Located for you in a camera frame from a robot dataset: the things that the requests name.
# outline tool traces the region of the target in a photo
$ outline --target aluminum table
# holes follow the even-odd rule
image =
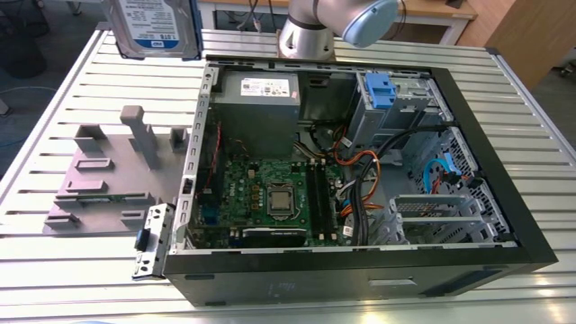
[[[204,31],[207,54],[275,57],[274,34]],[[510,67],[472,47],[336,41],[340,61],[448,68],[560,262],[451,298],[195,309],[167,281],[132,282],[134,235],[43,237],[78,125],[128,134],[124,105],[155,133],[190,126],[204,61],[120,58],[98,30],[0,183],[0,321],[114,323],[566,323],[576,321],[576,154]]]

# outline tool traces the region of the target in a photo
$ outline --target motherboard chip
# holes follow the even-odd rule
[[[292,184],[278,183],[267,187],[267,213],[276,221],[286,221],[295,215]]]
[[[274,211],[288,211],[292,197],[290,192],[272,192],[270,194],[270,207]]]

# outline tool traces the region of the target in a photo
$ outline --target sticker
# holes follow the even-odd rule
[[[351,145],[352,145],[352,141],[348,140],[348,139],[346,138],[346,136],[342,138],[340,142],[346,145],[346,147],[351,147]]]
[[[351,238],[354,234],[354,228],[351,226],[344,226],[344,229],[342,230],[342,234]]]
[[[132,39],[140,46],[172,49],[179,44],[174,9],[164,0],[119,0]]]
[[[290,82],[279,79],[244,79],[240,95],[252,97],[290,97]]]

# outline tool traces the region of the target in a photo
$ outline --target side panel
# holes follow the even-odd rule
[[[170,275],[195,306],[379,300],[451,296],[495,280],[514,267],[402,267],[326,271]]]

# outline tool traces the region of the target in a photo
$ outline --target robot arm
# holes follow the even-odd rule
[[[398,0],[291,0],[280,34],[283,56],[330,59],[334,33],[355,47],[367,47],[387,33],[398,15]]]

